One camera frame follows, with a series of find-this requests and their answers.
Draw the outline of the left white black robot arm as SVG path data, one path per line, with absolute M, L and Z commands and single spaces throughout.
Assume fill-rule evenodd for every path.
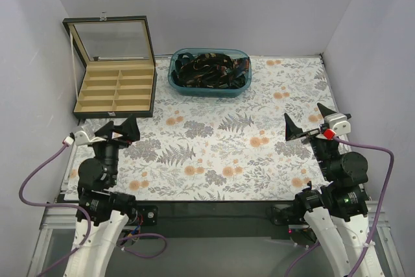
M 136 198 L 111 192 L 117 183 L 119 151 L 140 139 L 134 116 L 120 125 L 109 121 L 96 131 L 79 126 L 73 134 L 76 146 L 93 149 L 94 156 L 78 167 L 78 205 L 65 276 L 104 276 L 125 225 L 137 220 Z

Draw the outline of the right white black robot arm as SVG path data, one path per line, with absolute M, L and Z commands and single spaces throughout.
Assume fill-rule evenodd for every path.
M 306 223 L 327 256 L 335 276 L 384 276 L 372 241 L 380 209 L 369 220 L 368 199 L 362 184 L 368 181 L 368 160 L 358 152 L 340 153 L 341 136 L 351 132 L 349 114 L 335 112 L 323 104 L 324 118 L 316 129 L 304 131 L 285 114 L 285 139 L 301 139 L 311 145 L 328 185 L 319 190 L 308 183 L 295 195 L 294 218 Z

